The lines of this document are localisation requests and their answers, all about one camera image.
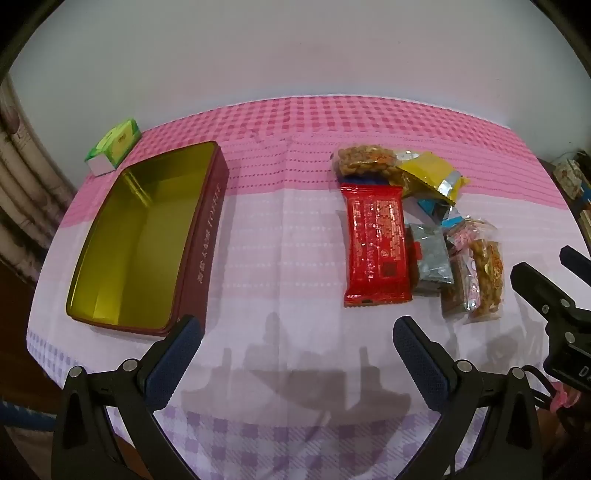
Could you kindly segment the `fried dough twist packet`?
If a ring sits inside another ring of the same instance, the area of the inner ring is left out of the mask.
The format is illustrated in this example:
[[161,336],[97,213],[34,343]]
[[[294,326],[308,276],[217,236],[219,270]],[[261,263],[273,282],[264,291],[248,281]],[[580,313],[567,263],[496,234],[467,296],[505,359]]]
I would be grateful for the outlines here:
[[473,321],[499,316],[504,291],[504,265],[499,243],[478,239],[468,246],[467,310]]

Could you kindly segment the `silver grey snack packet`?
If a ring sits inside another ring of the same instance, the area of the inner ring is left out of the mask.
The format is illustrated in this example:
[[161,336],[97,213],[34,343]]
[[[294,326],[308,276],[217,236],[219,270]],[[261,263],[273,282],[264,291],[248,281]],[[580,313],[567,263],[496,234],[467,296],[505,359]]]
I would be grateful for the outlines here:
[[409,224],[411,277],[417,293],[439,293],[454,284],[454,274],[443,230],[437,226]]

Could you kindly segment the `blue plum candy packet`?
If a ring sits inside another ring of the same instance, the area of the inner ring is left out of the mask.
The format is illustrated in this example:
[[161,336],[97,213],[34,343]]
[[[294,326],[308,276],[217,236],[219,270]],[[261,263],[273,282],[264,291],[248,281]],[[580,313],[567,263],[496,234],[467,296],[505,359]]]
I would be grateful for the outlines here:
[[419,199],[418,206],[444,229],[450,229],[463,221],[463,216],[455,206],[435,199]]

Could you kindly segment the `red snack packet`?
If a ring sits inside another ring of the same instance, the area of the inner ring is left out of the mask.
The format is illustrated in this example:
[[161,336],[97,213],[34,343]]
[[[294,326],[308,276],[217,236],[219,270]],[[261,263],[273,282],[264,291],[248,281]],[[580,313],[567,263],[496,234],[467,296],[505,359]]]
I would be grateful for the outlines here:
[[403,189],[342,184],[348,218],[347,307],[401,304],[412,300]]

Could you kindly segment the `stacked books on shelf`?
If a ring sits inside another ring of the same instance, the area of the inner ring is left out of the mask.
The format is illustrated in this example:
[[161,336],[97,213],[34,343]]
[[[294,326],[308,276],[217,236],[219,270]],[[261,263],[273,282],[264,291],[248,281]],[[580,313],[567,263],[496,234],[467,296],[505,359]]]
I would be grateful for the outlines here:
[[590,248],[590,155],[584,150],[561,155],[552,162],[552,176]]

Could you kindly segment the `yellow foil snack bag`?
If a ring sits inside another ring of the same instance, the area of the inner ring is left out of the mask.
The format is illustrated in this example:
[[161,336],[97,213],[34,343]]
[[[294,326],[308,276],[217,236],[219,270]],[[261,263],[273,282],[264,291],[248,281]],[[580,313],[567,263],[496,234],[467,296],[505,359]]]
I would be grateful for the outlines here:
[[404,161],[399,169],[404,198],[431,199],[455,206],[461,190],[470,183],[468,177],[432,152]]

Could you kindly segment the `red gold toffee tin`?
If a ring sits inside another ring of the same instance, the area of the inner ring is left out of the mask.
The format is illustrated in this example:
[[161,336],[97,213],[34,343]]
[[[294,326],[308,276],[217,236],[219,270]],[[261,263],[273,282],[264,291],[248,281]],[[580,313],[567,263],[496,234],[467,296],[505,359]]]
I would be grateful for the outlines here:
[[221,146],[213,141],[125,168],[81,249],[67,315],[157,336],[185,315],[204,322],[228,178]]

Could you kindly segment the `pink checkered tablecloth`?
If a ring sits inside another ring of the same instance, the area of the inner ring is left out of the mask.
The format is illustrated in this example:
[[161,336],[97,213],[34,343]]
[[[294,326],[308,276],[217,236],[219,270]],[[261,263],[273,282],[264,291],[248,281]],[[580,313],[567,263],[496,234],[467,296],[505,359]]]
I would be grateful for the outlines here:
[[582,308],[560,249],[585,249],[562,195],[511,130],[399,100],[294,97],[218,108],[148,130],[136,163],[213,140],[229,179],[206,333],[157,418],[203,479],[387,479],[437,416],[394,350],[410,315],[484,371],[540,364],[543,319],[512,291],[490,321],[449,321],[434,297],[347,308],[346,215],[331,156],[346,143],[430,151],[469,179],[459,211],[497,229],[506,268],[528,262]]

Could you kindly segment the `clear peanut snack bag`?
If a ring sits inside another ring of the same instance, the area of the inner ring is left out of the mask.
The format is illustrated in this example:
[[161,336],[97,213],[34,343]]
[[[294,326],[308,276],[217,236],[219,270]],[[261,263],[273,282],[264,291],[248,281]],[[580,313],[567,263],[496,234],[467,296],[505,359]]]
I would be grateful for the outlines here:
[[335,172],[341,178],[385,180],[391,182],[401,173],[397,154],[377,144],[356,144],[332,153]]

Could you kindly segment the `beige patterned curtain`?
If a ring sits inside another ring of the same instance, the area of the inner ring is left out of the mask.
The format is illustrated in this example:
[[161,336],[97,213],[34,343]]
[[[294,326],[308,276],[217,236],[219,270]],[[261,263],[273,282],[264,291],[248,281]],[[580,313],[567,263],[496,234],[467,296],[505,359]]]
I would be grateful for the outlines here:
[[49,248],[75,189],[37,138],[11,80],[1,81],[1,210],[25,239]]

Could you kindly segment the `green tissue pack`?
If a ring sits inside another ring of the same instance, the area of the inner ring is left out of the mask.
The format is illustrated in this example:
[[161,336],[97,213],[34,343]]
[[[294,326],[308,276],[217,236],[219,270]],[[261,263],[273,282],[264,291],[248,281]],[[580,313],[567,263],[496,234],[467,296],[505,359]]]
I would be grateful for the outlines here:
[[102,176],[115,171],[140,140],[142,134],[133,118],[111,128],[88,152],[84,163],[90,173]]

